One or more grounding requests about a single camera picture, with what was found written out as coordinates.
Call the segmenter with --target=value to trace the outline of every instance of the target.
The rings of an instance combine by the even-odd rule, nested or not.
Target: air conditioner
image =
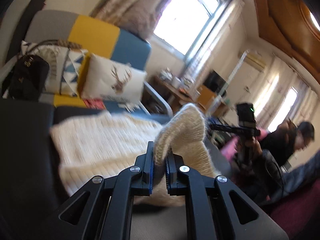
[[[245,57],[244,62],[249,64],[251,67],[254,67],[259,72],[264,72],[267,68],[267,63],[263,60],[262,56],[254,52],[249,52],[247,57]]]

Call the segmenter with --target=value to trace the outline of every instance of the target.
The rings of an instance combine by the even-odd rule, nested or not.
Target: deer head print
[[[122,94],[124,85],[131,79],[132,74],[131,71],[125,71],[124,79],[120,81],[117,73],[117,68],[113,66],[113,70],[111,70],[112,76],[116,79],[116,84],[112,85],[111,88],[116,91],[116,94]]]

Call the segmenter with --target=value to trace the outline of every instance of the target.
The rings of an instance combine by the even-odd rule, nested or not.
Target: cream sweater
[[[51,136],[60,154],[61,181],[72,195],[95,175],[108,178],[134,165],[136,157],[146,152],[148,141],[155,142],[155,165],[163,163],[172,147],[173,153],[183,157],[185,165],[202,175],[217,176],[203,143],[205,128],[202,113],[188,104],[164,127],[129,114],[103,112],[54,125]],[[184,198],[169,196],[163,178],[150,197],[135,197],[135,203],[141,202],[177,206],[184,204]]]

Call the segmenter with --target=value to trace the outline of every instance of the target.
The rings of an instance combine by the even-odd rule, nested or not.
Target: sofa backrest
[[[76,13],[41,10],[29,26],[25,41],[63,39],[111,60],[144,70],[151,51],[148,42],[112,24]]]

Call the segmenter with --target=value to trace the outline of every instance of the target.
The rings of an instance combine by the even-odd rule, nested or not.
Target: black bag
[[[50,67],[41,57],[29,54],[41,45],[55,45],[57,41],[43,41],[32,47],[25,55],[18,59],[4,80],[4,84],[10,84],[8,91],[10,98],[38,101]]]

